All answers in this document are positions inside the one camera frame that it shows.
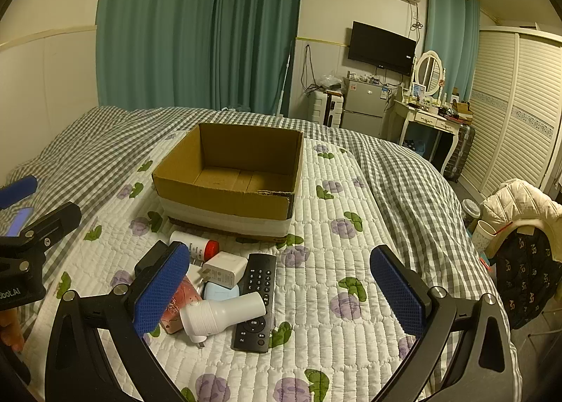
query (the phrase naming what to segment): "tv remote control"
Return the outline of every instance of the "tv remote control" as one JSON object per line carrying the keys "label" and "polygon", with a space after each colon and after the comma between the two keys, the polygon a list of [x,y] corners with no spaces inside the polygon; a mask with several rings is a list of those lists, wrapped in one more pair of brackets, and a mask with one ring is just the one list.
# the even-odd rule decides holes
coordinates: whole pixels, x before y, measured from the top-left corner
{"label": "tv remote control", "polygon": [[269,334],[272,331],[273,290],[275,287],[275,266],[277,258],[263,253],[252,253],[244,272],[242,294],[258,292],[265,305],[265,315],[238,323],[234,332],[232,348],[240,351],[267,353]]}

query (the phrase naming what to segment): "red bottle cap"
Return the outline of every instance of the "red bottle cap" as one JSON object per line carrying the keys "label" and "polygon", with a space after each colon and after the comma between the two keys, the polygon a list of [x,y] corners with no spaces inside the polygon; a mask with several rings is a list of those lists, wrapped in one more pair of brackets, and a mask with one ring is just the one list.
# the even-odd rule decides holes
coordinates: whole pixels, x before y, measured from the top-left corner
{"label": "red bottle cap", "polygon": [[205,253],[203,254],[203,261],[204,262],[209,261],[209,259],[212,258],[213,256],[216,256],[218,252],[219,252],[218,242],[214,240],[209,240],[209,242],[207,242],[207,245],[205,245]]}

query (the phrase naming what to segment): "white quilted blanket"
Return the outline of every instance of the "white quilted blanket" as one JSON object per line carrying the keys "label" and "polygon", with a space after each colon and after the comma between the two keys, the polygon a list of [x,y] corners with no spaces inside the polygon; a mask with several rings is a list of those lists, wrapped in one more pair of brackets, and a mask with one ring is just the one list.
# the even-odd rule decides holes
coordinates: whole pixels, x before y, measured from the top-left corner
{"label": "white quilted blanket", "polygon": [[[184,134],[175,132],[154,147],[60,267],[59,286],[47,293],[24,348],[40,394],[57,294],[72,288],[91,296],[130,282],[136,262],[176,229],[164,216],[151,172]],[[222,251],[278,256],[269,352],[233,351],[233,327],[209,337],[204,349],[183,331],[169,336],[157,329],[146,338],[190,402],[370,401],[412,346],[370,274],[371,249],[393,244],[358,163],[343,148],[311,139],[303,152],[300,197],[286,244],[205,234]],[[102,340],[122,388],[139,397],[108,332]]]}

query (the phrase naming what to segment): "wall-mounted tv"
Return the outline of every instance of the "wall-mounted tv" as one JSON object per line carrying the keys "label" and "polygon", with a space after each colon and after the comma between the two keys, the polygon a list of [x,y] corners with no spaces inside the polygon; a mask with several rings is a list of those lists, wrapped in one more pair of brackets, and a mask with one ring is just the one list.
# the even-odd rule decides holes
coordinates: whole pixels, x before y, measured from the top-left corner
{"label": "wall-mounted tv", "polygon": [[415,40],[354,21],[347,57],[409,75],[415,49]]}

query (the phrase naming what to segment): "white cup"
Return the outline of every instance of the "white cup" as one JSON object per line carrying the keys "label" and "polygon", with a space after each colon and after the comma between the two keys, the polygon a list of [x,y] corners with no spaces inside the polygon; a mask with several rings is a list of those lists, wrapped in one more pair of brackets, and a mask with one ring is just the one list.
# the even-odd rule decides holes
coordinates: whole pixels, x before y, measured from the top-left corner
{"label": "white cup", "polygon": [[472,244],[476,253],[485,252],[492,239],[496,236],[496,230],[487,222],[479,220],[474,233],[472,234]]}

